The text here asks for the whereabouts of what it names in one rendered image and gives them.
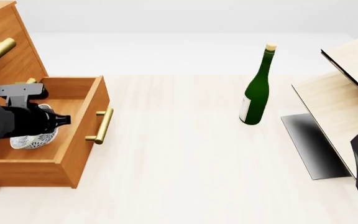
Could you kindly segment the wooden drawer holding bowl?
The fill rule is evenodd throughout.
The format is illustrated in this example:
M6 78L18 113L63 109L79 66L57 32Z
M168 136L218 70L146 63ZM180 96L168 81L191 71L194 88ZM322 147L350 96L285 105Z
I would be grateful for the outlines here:
M101 127L109 95L103 77L46 77L42 79L48 104L60 115L70 115L71 124L60 126L56 138L38 149L13 149L0 139L0 187L76 188L94 145L85 137Z

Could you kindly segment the black and white patterned bowl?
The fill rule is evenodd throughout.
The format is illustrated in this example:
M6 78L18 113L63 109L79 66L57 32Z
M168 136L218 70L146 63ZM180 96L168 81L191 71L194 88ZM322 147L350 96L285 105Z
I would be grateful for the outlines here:
M55 128L53 132L48 134L9 138L9 143L13 149L37 149L51 143L57 135L58 128Z

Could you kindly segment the wooden drawer without bowl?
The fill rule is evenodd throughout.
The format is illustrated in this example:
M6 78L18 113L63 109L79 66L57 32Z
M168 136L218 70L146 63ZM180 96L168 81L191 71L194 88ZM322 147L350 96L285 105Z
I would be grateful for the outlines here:
M40 80L47 76L31 46L17 55L12 54L10 51L0 58L0 85L26 82L29 78ZM3 98L0 98L0 105L5 105Z
M0 11L0 42L12 38L16 46L0 58L0 70L29 45L17 17L11 7Z

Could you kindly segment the wooden cabinet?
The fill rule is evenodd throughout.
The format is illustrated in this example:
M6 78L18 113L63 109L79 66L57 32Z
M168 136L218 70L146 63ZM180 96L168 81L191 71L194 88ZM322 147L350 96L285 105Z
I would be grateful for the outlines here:
M0 1L0 11L11 7L14 11L19 24L24 31L24 34L28 40L29 45L33 49L34 54L36 54L37 60L41 65L44 72L47 74L42 61L33 45L31 38L29 37L29 33L16 9L15 1ZM10 163L12 162L31 162L35 160L52 160L52 156L50 156L47 150L38 148L38 149L13 149L8 139L0 139L0 186L31 186L33 183L29 180L25 180L23 175L13 175L13 177L9 177L8 169L12 166Z

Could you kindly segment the pale wooden wine rack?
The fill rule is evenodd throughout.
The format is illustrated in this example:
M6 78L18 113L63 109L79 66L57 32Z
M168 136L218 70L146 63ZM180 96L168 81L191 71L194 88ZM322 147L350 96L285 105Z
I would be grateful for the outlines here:
M355 177L351 139L358 135L358 39L321 53L336 67L336 72L292 87L347 171Z

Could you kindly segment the green wine bottle with cork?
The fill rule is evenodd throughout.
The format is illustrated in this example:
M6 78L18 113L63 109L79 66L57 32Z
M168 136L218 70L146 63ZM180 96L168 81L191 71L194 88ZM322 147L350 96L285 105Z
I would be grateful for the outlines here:
M239 119L245 124L256 125L262 119L269 98L269 71L276 48L276 44L266 44L259 70L244 92Z

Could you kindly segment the small flat plate on stalk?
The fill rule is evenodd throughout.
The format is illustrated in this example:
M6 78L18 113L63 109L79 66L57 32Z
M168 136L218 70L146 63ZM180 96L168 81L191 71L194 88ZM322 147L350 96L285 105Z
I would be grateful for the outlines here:
M48 91L43 83L0 85L0 97L6 100L6 106L27 109L30 100L46 99Z

